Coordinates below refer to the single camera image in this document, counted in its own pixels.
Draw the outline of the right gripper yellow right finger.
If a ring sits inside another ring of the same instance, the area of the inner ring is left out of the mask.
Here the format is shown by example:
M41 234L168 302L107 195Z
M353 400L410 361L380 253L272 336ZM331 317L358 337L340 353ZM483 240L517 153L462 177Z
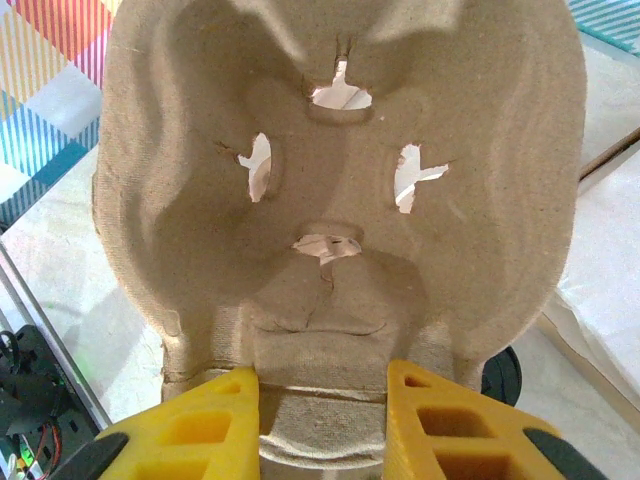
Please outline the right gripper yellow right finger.
M547 422L405 360L387 373L387 479L601 479Z

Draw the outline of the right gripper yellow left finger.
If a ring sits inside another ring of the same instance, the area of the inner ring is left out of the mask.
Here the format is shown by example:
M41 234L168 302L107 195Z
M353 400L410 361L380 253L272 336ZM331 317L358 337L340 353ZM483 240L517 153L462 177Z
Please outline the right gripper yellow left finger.
M79 448L56 479L258 479L259 383L236 368L128 417Z

